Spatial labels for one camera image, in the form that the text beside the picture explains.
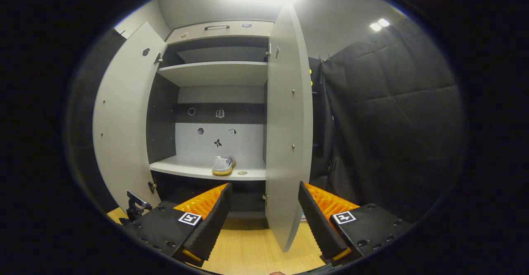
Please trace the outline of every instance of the cabinet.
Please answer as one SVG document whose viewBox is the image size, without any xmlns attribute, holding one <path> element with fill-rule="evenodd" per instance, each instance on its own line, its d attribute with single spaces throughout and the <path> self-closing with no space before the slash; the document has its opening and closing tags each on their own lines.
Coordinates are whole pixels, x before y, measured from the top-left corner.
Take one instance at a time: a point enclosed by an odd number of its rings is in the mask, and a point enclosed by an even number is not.
<svg viewBox="0 0 529 275">
<path fill-rule="evenodd" d="M 170 110 L 174 155 L 149 163 L 146 124 L 155 74 L 179 89 Z M 220 107 L 225 117 L 213 115 Z M 266 219 L 279 246 L 289 249 L 302 213 L 299 181 L 308 182 L 312 156 L 308 57 L 292 6 L 274 23 L 198 24 L 174 30 L 167 42 L 144 23 L 105 72 L 93 119 L 98 166 L 122 209 L 127 190 L 160 202 L 147 185 L 151 172 L 189 181 L 265 183 Z M 214 141 L 225 142 L 222 150 Z M 235 156 L 231 175 L 212 175 L 216 154 Z"/>
</svg>

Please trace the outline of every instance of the white shelf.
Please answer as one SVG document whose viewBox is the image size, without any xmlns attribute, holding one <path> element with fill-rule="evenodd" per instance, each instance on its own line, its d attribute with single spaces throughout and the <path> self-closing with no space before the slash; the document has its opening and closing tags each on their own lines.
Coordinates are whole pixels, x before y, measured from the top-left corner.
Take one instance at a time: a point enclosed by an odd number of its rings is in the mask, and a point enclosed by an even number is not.
<svg viewBox="0 0 529 275">
<path fill-rule="evenodd" d="M 263 162 L 261 166 L 254 168 L 245 168 L 237 164 L 230 175 L 215 176 L 211 172 L 211 166 L 191 166 L 184 164 L 177 159 L 177 156 L 172 156 L 161 161 L 157 161 L 150 165 L 152 171 L 181 175 L 185 177 L 201 178 L 201 179 L 216 179 L 216 180 L 238 180 L 238 181 L 257 181 L 266 179 L 266 165 Z M 246 175 L 239 175 L 238 172 L 245 171 Z"/>
<path fill-rule="evenodd" d="M 158 73 L 179 87 L 246 85 L 264 86 L 268 63 L 257 61 L 211 61 L 161 68 Z"/>
</svg>

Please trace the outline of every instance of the cabinet door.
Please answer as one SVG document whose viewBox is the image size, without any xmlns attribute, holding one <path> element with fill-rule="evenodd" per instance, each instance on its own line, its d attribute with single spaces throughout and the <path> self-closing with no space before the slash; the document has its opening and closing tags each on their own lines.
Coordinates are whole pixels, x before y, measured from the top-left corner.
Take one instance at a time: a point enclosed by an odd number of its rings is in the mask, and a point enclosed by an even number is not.
<svg viewBox="0 0 529 275">
<path fill-rule="evenodd" d="M 279 13 L 268 58 L 266 217 L 277 243 L 288 251 L 302 209 L 299 181 L 308 182 L 312 159 L 312 89 L 307 49 L 292 6 Z"/>
<path fill-rule="evenodd" d="M 147 158 L 145 125 L 149 93 L 166 44 L 144 23 L 121 46 L 110 62 L 94 107 L 93 140 L 96 159 L 112 197 L 128 208 L 126 191 L 155 206 L 160 203 L 148 186 L 153 181 Z"/>
</svg>

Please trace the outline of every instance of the white sneaker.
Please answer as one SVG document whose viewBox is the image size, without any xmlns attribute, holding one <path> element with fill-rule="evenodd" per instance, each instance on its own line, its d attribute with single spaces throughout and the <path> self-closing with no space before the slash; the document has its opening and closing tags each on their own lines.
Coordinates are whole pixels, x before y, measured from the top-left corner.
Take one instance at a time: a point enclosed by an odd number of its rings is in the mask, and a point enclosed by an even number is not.
<svg viewBox="0 0 529 275">
<path fill-rule="evenodd" d="M 217 176 L 230 175 L 235 165 L 236 165 L 236 162 L 233 156 L 217 155 L 215 156 L 215 159 L 213 160 L 213 170 L 211 172 Z"/>
</svg>

